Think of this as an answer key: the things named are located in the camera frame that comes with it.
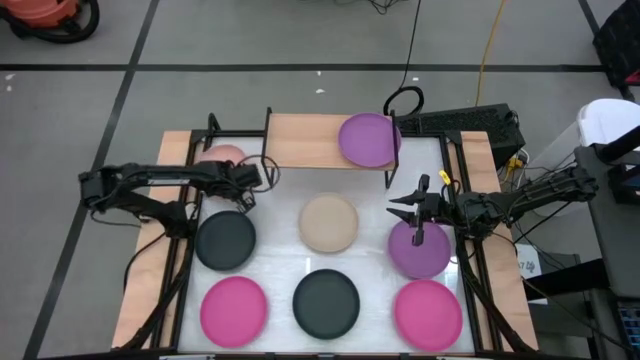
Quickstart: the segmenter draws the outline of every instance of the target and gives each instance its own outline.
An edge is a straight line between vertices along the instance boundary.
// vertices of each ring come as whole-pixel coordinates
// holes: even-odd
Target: wooden board
[[[449,151],[449,159],[451,161],[451,170],[453,172],[452,178],[460,181],[460,166],[458,164],[457,151],[456,147],[453,143],[449,143],[447,145]],[[466,242],[467,254],[473,253],[473,244],[470,241]],[[478,264],[476,262],[476,257],[472,257],[469,260],[471,264],[471,269],[473,273],[478,275]],[[487,317],[487,312],[484,310],[482,303],[478,300],[477,296],[474,296],[475,305],[476,305],[476,316],[478,317],[478,328],[480,329],[480,338],[482,340],[482,348],[491,350],[493,349],[493,344],[491,343],[491,331],[489,330],[489,321]]]
[[[190,136],[190,131],[165,132],[157,164],[184,165]],[[179,193],[180,187],[152,187],[149,196],[167,202],[178,199]],[[153,241],[163,231],[162,225],[157,221],[143,225],[138,235],[136,251]],[[170,240],[166,237],[160,240],[142,253],[131,266],[112,347],[122,346],[129,341],[156,306],[167,262],[169,242]]]
[[[462,149],[467,162],[471,190],[487,193],[501,191],[500,182],[493,166],[493,154],[491,153],[487,133],[463,132]],[[498,226],[495,232],[511,239],[511,232],[504,225]],[[531,322],[529,304],[520,279],[520,267],[513,245],[499,236],[490,236],[484,240],[483,248],[494,303],[522,340],[532,348],[537,349],[538,341]],[[478,306],[479,302],[476,302],[476,304],[477,309],[483,309],[482,305]],[[490,339],[488,328],[486,326],[481,326],[480,328],[483,343],[487,348],[484,339]],[[509,344],[504,338],[502,344],[505,351],[510,350]]]
[[[365,168],[342,156],[338,132],[349,117],[351,115],[271,114],[266,154],[282,168],[393,170],[395,162]]]

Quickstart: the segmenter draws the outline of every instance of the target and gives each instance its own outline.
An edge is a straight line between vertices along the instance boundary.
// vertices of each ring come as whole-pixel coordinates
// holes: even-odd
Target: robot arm
[[[467,192],[451,203],[438,193],[428,193],[429,176],[422,175],[418,190],[391,200],[393,203],[418,205],[415,213],[387,208],[412,227],[416,227],[413,245],[423,243],[422,224],[433,222],[455,227],[466,238],[484,239],[501,222],[510,226],[526,212],[556,201],[589,201],[598,186],[595,179],[580,167],[564,169],[546,179],[527,184],[511,193]]]
[[[262,179],[256,165],[235,166],[231,162],[207,161],[191,166],[148,166],[125,164],[105,166],[78,176],[82,204],[92,211],[121,209],[135,216],[157,219],[167,236],[183,238],[189,234],[184,204],[162,203],[134,192],[147,186],[189,185],[207,196],[220,196],[238,204],[241,212],[255,206],[251,189]]]
[[[471,288],[482,303],[489,317],[504,335],[514,351],[535,353],[511,328],[509,322],[484,291],[478,277],[474,274],[469,258],[461,249],[464,239],[485,239],[501,222],[510,225],[522,217],[525,212],[555,201],[588,201],[595,196],[598,186],[595,179],[580,167],[562,170],[532,184],[528,184],[512,193],[476,193],[468,192],[456,196],[450,203],[438,193],[427,193],[429,176],[422,175],[418,190],[413,194],[391,200],[394,203],[418,205],[415,213],[387,208],[416,228],[412,243],[420,246],[424,242],[422,224],[433,222],[450,225],[456,229],[456,254],[460,264],[460,273],[464,282]]]

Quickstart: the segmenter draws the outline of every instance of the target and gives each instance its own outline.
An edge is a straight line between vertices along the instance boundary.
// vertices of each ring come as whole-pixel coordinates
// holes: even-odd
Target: yellow cable
[[[491,43],[493,42],[493,36],[496,34],[496,28],[498,27],[498,23],[500,22],[500,17],[502,16],[502,9],[504,8],[504,4],[507,0],[502,0],[500,2],[500,8],[498,9],[498,13],[496,14],[496,19],[493,20],[493,26],[491,26],[491,34],[489,35],[489,40],[487,41],[487,46],[484,48],[484,54],[482,55],[482,63],[480,64],[480,73],[478,74],[478,89],[476,90],[476,106],[480,102],[480,93],[482,92],[482,81],[484,79],[484,64],[487,61],[487,55],[489,55],[489,49],[491,48]]]

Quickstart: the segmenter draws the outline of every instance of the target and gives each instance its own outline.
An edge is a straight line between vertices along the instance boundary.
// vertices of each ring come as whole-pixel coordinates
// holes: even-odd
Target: magenta plate
[[[255,339],[267,321],[267,298],[260,285],[242,276],[215,284],[204,297],[200,324],[214,344],[237,348]]]
[[[400,335],[411,345],[439,352],[453,345],[462,332],[462,308],[456,296],[433,280],[405,285],[393,305]]]

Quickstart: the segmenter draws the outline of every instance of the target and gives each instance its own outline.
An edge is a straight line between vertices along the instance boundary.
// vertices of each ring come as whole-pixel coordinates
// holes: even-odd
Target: floor
[[[593,66],[591,45],[593,27],[621,2],[507,3],[488,63],[508,66],[488,68],[481,103],[518,111],[532,156],[584,104],[621,98]],[[422,1],[407,78],[425,91],[425,111],[473,105],[499,3]],[[401,2],[386,16],[358,0],[100,5],[94,36],[69,46],[18,40],[0,23],[0,197],[14,204],[0,217],[5,359],[109,349],[137,232],[86,221],[77,211],[78,173],[153,163],[163,131],[201,128],[211,111],[227,129],[262,128],[267,106],[381,111],[402,78],[417,2]],[[632,93],[640,99],[640,90]],[[395,108],[409,110],[413,101],[398,99]],[[549,251],[597,257],[588,214],[571,216],[585,226],[553,220],[532,239]],[[61,255],[73,257],[59,263]]]

